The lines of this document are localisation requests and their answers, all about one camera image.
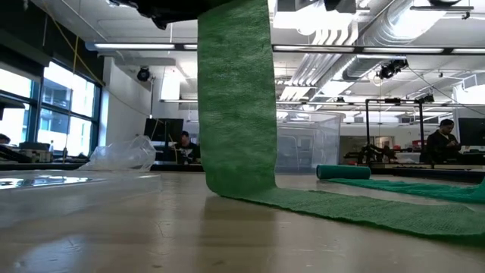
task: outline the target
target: clear plastic sheet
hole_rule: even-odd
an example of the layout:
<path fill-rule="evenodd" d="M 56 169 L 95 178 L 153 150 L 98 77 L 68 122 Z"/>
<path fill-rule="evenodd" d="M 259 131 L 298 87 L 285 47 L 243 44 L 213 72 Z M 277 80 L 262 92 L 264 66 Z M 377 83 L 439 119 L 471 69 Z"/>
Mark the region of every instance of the clear plastic sheet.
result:
<path fill-rule="evenodd" d="M 96 147 L 89 162 L 80 171 L 150 171 L 155 162 L 155 148 L 147 136 Z"/>

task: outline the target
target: black object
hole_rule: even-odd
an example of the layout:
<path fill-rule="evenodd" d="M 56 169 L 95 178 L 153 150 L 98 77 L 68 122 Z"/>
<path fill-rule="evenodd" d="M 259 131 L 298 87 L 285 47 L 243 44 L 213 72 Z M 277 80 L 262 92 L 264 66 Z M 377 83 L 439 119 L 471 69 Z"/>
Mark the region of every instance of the black object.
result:
<path fill-rule="evenodd" d="M 427 0 L 434 7 L 451 7 L 461 0 Z"/>
<path fill-rule="evenodd" d="M 109 0 L 109 2 L 114 5 L 126 5 L 135 8 L 142 16 L 152 19 L 155 26 L 161 30 L 166 30 L 167 25 L 170 23 L 184 20 L 195 20 L 200 14 L 231 1 L 232 0 Z M 353 7 L 355 7 L 355 1 L 353 0 L 325 0 L 325 7 L 328 11 L 333 11 L 339 7 L 340 2 L 343 4 L 346 4 L 347 2 L 352 3 Z"/>
<path fill-rule="evenodd" d="M 371 125 L 369 121 L 369 102 L 386 102 L 385 99 L 366 99 L 365 100 L 365 125 L 367 131 L 367 145 L 371 144 Z M 422 102 L 415 102 L 408 99 L 400 99 L 399 102 L 414 102 L 419 104 L 419 132 L 421 135 L 421 152 L 424 152 L 424 124 L 423 124 L 423 103 Z"/>
<path fill-rule="evenodd" d="M 380 79 L 390 79 L 401 72 L 401 69 L 408 66 L 408 60 L 392 60 L 390 64 L 385 64 L 380 67 L 378 76 Z"/>
<path fill-rule="evenodd" d="M 464 146 L 485 146 L 485 118 L 459 118 L 460 142 Z"/>
<path fill-rule="evenodd" d="M 41 151 L 48 151 L 51 145 L 48 143 L 33 143 L 33 142 L 24 142 L 18 145 L 20 149 L 35 149 Z"/>
<path fill-rule="evenodd" d="M 31 163 L 32 159 L 26 155 L 22 155 L 19 152 L 14 152 L 8 147 L 0 144 L 0 157 L 7 159 L 9 161 L 19 162 L 19 163 Z"/>
<path fill-rule="evenodd" d="M 147 118 L 144 135 L 151 141 L 180 142 L 183 130 L 181 118 Z"/>
<path fill-rule="evenodd" d="M 149 68 L 141 67 L 138 74 L 136 75 L 136 78 L 138 78 L 139 81 L 146 82 L 147 80 L 149 80 L 150 76 L 151 74 Z"/>

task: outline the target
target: person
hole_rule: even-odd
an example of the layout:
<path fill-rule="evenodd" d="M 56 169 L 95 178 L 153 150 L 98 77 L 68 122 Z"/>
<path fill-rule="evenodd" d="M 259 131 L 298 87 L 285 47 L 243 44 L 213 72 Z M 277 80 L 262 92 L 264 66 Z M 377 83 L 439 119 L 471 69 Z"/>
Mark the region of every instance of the person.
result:
<path fill-rule="evenodd" d="M 9 144 L 10 137 L 5 136 L 3 133 L 0 133 L 0 144 Z"/>
<path fill-rule="evenodd" d="M 200 148 L 190 141 L 190 135 L 186 131 L 182 132 L 180 143 L 175 145 L 175 149 L 182 155 L 178 159 L 179 163 L 188 165 L 200 162 Z"/>
<path fill-rule="evenodd" d="M 426 150 L 431 163 L 442 164 L 450 160 L 458 160 L 461 146 L 452 135 L 454 127 L 455 123 L 452 120 L 442 120 L 440 128 L 427 138 Z"/>

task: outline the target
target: green fabric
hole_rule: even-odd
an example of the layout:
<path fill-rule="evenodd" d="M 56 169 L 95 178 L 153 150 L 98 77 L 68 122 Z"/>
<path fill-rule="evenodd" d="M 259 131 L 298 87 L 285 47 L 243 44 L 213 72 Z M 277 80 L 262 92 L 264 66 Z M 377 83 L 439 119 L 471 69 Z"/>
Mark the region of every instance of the green fabric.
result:
<path fill-rule="evenodd" d="M 456 202 L 485 203 L 485 184 L 471 187 L 454 187 L 442 184 L 406 183 L 402 181 L 368 179 L 329 179 L 329 182 L 406 193 Z"/>
<path fill-rule="evenodd" d="M 198 59 L 202 164 L 213 192 L 337 221 L 485 245 L 485 215 L 464 206 L 276 187 L 276 98 L 266 0 L 238 0 L 203 14 Z"/>
<path fill-rule="evenodd" d="M 319 165 L 317 177 L 320 179 L 347 178 L 369 179 L 371 169 L 369 167 L 346 166 L 346 165 Z"/>

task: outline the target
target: ceiling light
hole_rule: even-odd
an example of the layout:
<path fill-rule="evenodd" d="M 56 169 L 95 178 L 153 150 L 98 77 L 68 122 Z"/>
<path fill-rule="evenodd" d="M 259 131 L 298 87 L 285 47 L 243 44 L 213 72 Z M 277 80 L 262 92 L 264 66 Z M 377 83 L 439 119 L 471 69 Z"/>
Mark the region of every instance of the ceiling light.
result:
<path fill-rule="evenodd" d="M 485 49 L 453 49 L 452 54 L 483 54 Z"/>
<path fill-rule="evenodd" d="M 301 102 L 276 102 L 278 105 L 301 105 Z"/>
<path fill-rule="evenodd" d="M 195 99 L 161 99 L 160 102 L 168 103 L 197 103 Z"/>
<path fill-rule="evenodd" d="M 398 47 L 367 47 L 364 48 L 364 52 L 367 53 L 396 53 L 396 54 L 406 54 L 406 53 L 422 53 L 422 54 L 433 54 L 442 53 L 443 49 L 438 48 L 398 48 Z"/>
<path fill-rule="evenodd" d="M 357 55 L 360 59 L 393 59 L 393 60 L 405 60 L 404 55 Z"/>
<path fill-rule="evenodd" d="M 274 45 L 275 52 L 353 52 L 353 46 L 328 46 L 328 45 Z"/>
<path fill-rule="evenodd" d="M 197 50 L 197 45 L 196 44 L 190 44 L 190 45 L 183 45 L 185 50 Z"/>
<path fill-rule="evenodd" d="M 175 49 L 171 44 L 151 44 L 151 43 L 95 43 L 97 49 L 127 49 L 127 50 L 146 50 L 146 49 Z"/>

